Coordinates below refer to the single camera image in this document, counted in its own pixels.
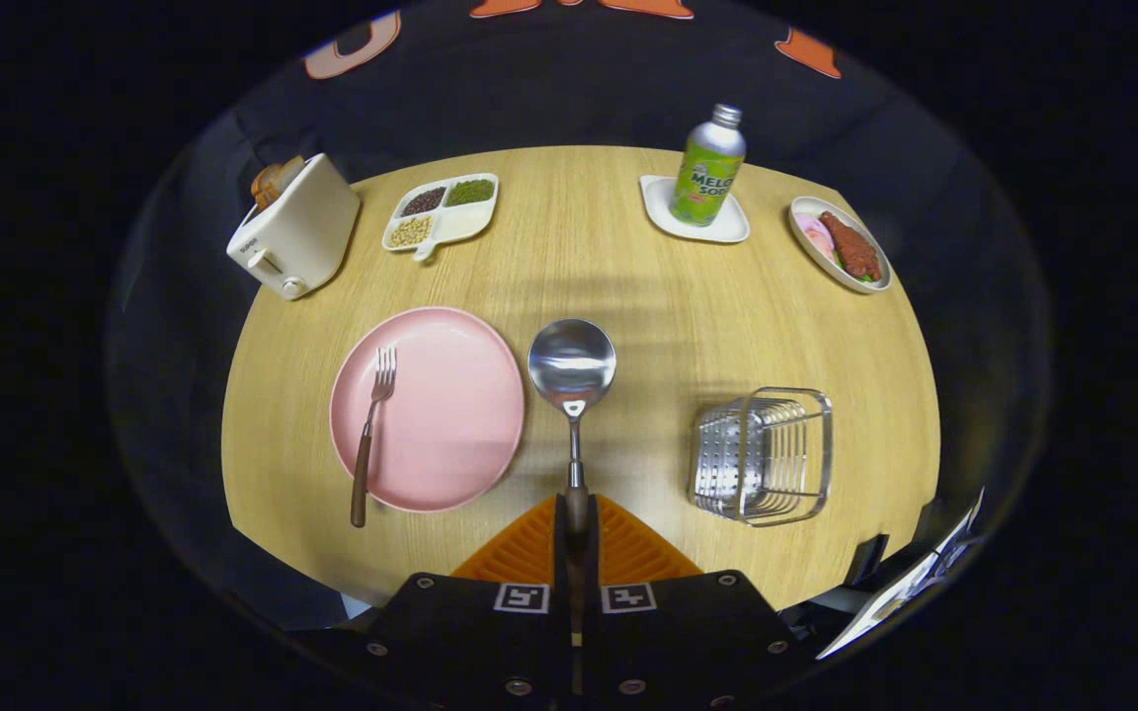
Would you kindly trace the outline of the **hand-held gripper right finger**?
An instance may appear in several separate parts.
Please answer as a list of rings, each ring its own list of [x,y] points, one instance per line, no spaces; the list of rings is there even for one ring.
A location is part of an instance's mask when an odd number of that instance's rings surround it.
[[[813,651],[739,570],[607,584],[604,497],[589,499],[584,708],[758,708],[813,673]]]

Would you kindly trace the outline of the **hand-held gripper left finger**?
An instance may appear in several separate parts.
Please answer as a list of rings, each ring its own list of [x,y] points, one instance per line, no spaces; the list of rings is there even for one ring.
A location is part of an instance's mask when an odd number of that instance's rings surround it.
[[[521,514],[465,576],[412,574],[363,633],[363,670],[409,708],[560,708],[570,625],[563,497]]]

